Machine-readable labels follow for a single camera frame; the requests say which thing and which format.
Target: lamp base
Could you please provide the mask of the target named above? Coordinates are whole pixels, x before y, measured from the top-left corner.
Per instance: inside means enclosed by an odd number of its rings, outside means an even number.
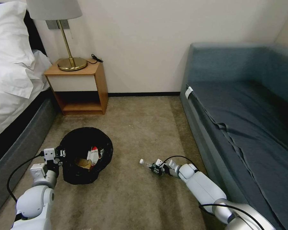
[[[81,70],[87,66],[87,60],[79,57],[74,57],[75,66],[70,64],[69,58],[60,60],[58,63],[58,67],[63,71],[76,71]]]

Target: sofa backrest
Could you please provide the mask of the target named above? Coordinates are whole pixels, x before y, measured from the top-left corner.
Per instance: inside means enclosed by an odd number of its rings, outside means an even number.
[[[257,81],[288,102],[288,48],[199,42],[190,46],[181,91],[194,81]]]
[[[288,102],[288,48],[275,44],[266,50],[268,59],[260,68],[260,83]]]

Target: gold lamp stand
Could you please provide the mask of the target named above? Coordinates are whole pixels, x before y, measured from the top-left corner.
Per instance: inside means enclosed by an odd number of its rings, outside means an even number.
[[[83,58],[79,58],[79,57],[73,57],[70,53],[70,49],[66,40],[66,36],[65,36],[65,32],[64,29],[62,27],[61,21],[57,20],[57,23],[59,25],[59,28],[61,30],[65,45],[66,45],[66,49],[68,52],[68,56],[69,58],[63,59],[61,61],[59,61],[58,63],[58,67],[60,70],[63,71],[76,71],[76,70],[81,70],[83,68],[85,68],[87,66],[87,61]]]

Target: table lamp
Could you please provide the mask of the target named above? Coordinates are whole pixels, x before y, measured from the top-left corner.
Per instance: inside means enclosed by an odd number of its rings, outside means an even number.
[[[59,61],[58,67],[64,71],[75,71],[87,66],[83,58],[72,57],[61,21],[82,16],[77,0],[27,0],[30,17],[36,20],[56,20],[62,32],[69,58]]]

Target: plastic bottle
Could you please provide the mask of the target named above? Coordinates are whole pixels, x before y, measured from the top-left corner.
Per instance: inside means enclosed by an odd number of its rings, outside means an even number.
[[[144,166],[146,166],[148,168],[150,168],[152,166],[152,164],[149,164],[149,163],[145,162],[143,159],[140,159],[140,164],[142,164],[142,165],[144,165]]]

